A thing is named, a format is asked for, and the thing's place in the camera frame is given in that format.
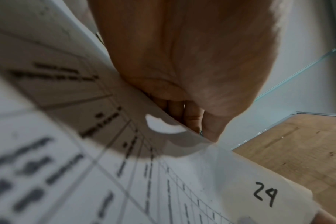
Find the number 24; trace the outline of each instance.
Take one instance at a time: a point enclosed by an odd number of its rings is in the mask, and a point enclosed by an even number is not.
[[[260,185],[260,188],[257,189],[255,192],[254,192],[254,196],[263,201],[263,199],[258,195],[259,192],[261,192],[263,189],[264,189],[264,184],[263,183],[260,183],[260,182],[256,182],[257,185]],[[274,203],[274,200],[275,200],[275,197],[276,197],[276,194],[278,193],[278,190],[277,189],[274,189],[274,188],[269,188],[268,190],[265,191],[265,193],[270,197],[270,203],[269,203],[269,206],[272,208],[272,205]]]

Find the wooden surface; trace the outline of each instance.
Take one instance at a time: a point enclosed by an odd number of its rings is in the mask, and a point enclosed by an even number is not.
[[[336,117],[297,114],[234,152],[312,190],[336,217]]]

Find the wall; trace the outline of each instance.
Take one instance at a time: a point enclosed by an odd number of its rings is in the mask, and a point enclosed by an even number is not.
[[[260,94],[334,47],[329,0],[294,1],[280,54]],[[228,124],[218,145],[231,150],[295,111],[336,113],[336,53],[254,102]]]

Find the white paper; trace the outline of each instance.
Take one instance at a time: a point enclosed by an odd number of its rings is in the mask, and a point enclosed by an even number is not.
[[[0,224],[308,224],[317,210],[123,82],[62,1],[0,1]]]

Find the skin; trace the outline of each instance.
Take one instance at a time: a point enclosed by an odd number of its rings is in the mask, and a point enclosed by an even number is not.
[[[291,3],[89,0],[121,76],[213,142],[268,78]],[[336,218],[320,210],[312,224]]]

